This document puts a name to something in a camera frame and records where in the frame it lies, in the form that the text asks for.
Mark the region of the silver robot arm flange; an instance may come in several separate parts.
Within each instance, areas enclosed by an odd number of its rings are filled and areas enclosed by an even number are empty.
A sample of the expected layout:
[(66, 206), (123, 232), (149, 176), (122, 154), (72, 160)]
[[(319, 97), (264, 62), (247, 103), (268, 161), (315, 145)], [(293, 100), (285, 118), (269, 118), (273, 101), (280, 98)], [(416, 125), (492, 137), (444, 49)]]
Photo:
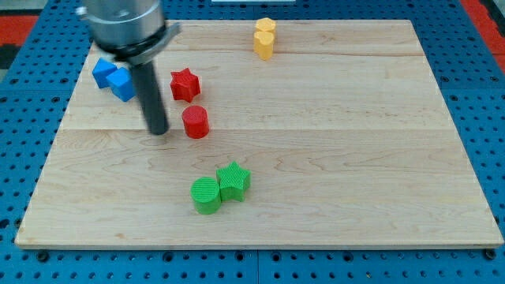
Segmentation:
[(166, 24), (160, 0), (83, 0), (76, 15), (98, 48), (130, 65), (151, 62), (181, 32)]

